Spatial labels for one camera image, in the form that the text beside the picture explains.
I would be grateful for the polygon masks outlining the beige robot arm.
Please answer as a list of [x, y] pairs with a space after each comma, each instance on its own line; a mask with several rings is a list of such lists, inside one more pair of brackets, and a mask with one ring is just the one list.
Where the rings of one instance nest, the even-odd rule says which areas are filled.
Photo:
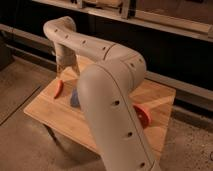
[[143, 56], [76, 32], [69, 16], [46, 22], [43, 30], [54, 43], [59, 65], [77, 62], [71, 51], [93, 61], [81, 72], [77, 93], [106, 170], [161, 171], [129, 97], [146, 75]]

